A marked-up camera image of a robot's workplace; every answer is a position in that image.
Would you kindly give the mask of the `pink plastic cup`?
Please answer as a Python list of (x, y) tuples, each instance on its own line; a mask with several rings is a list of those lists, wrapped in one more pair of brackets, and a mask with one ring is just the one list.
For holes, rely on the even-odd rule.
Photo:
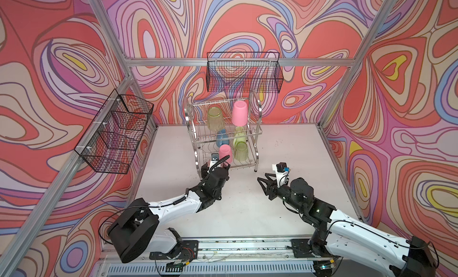
[(246, 101), (236, 101), (233, 104), (232, 124), (243, 127), (248, 123), (248, 104)]
[(223, 159), (224, 157), (229, 156), (228, 159), (226, 159), (226, 163), (232, 164), (233, 162), (233, 153), (232, 149), (229, 145), (227, 144), (222, 144), (219, 148), (219, 159)]

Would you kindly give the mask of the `green transparent cup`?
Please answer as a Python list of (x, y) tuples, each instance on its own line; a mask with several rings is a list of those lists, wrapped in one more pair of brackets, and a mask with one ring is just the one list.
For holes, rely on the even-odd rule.
[(212, 106), (207, 114), (207, 126), (210, 131), (219, 132), (225, 128), (224, 115), (222, 109)]
[(248, 144), (245, 141), (239, 141), (234, 146), (234, 158), (240, 162), (244, 162), (249, 158)]

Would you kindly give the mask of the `blue ceramic mug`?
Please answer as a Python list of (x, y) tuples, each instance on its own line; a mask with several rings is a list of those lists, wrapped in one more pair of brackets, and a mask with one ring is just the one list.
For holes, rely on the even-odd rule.
[(229, 137), (227, 135), (226, 129), (222, 129), (217, 133), (216, 146), (219, 148), (222, 145), (229, 145)]

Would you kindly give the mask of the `light green ceramic mug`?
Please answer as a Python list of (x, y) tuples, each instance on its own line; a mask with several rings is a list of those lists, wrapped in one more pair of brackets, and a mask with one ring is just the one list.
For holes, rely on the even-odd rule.
[(236, 146), (238, 143), (246, 142), (247, 131), (244, 126), (237, 126), (236, 133), (234, 135), (233, 145)]

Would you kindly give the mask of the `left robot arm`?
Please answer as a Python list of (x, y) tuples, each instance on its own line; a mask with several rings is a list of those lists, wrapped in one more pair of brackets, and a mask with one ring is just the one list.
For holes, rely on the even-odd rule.
[(150, 203), (138, 198), (121, 211), (107, 230), (120, 261), (129, 263), (145, 252), (166, 259), (183, 260), (184, 253), (194, 258), (195, 254), (175, 229), (167, 228), (160, 233), (156, 229), (179, 217), (203, 211), (220, 200), (229, 180), (228, 158), (225, 156), (216, 162), (196, 186), (179, 197)]

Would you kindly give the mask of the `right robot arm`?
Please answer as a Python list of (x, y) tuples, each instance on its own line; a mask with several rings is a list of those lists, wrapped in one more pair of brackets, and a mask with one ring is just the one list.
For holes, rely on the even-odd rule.
[(388, 234), (350, 217), (318, 199), (303, 178), (286, 183), (283, 177), (267, 173), (257, 179), (264, 194), (279, 198), (289, 210), (311, 225), (315, 232), (308, 242), (316, 256), (338, 256), (374, 269), (387, 277), (434, 277), (438, 262), (433, 245), (418, 238)]

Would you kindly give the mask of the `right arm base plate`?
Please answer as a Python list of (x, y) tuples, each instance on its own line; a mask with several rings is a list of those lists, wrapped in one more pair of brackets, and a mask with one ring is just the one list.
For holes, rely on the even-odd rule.
[(325, 247), (327, 242), (313, 239), (291, 239), (286, 249), (292, 250), (295, 258), (335, 259), (340, 256), (331, 254)]

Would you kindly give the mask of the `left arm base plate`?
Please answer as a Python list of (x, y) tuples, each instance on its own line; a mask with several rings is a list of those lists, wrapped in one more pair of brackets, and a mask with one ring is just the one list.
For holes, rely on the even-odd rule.
[(184, 240), (168, 253), (151, 252), (150, 260), (181, 260), (182, 262), (192, 261), (198, 257), (199, 241)]

